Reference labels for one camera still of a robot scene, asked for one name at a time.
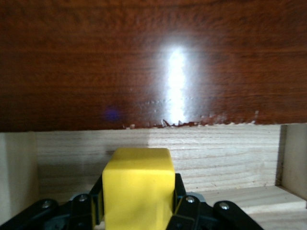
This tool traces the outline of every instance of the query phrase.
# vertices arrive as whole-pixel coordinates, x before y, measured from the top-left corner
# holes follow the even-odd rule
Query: pine wood plank
[[[227,189],[200,193],[205,197],[206,202],[210,206],[213,206],[215,202],[220,200],[230,200],[248,214],[290,212],[306,209],[306,201],[304,199],[277,186]]]
[[[0,133],[0,224],[38,199],[35,133]]]
[[[265,230],[307,229],[307,209],[251,215]]]
[[[118,147],[168,148],[192,191],[275,185],[280,125],[37,133],[40,194],[89,190]]]

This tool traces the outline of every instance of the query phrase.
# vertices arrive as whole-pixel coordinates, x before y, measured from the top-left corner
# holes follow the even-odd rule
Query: metal screw head
[[[52,204],[52,202],[50,200],[46,200],[43,203],[42,208],[48,208],[48,207],[50,207],[51,204]]]
[[[221,202],[220,203],[220,207],[221,207],[221,209],[224,209],[224,210],[228,210],[229,209],[229,205],[226,204],[225,202]]]
[[[194,203],[195,199],[192,196],[187,196],[186,201],[188,201],[189,203]]]
[[[79,201],[83,202],[84,200],[87,200],[87,195],[81,195],[79,196]]]

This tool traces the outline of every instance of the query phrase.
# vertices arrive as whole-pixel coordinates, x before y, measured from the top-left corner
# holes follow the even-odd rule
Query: wood grain
[[[0,131],[307,122],[305,0],[0,3]]]
[[[118,147],[170,149],[188,191],[275,184],[280,125],[37,133],[42,198],[89,191]]]
[[[209,205],[231,200],[265,230],[307,228],[306,201],[276,186],[202,193]]]

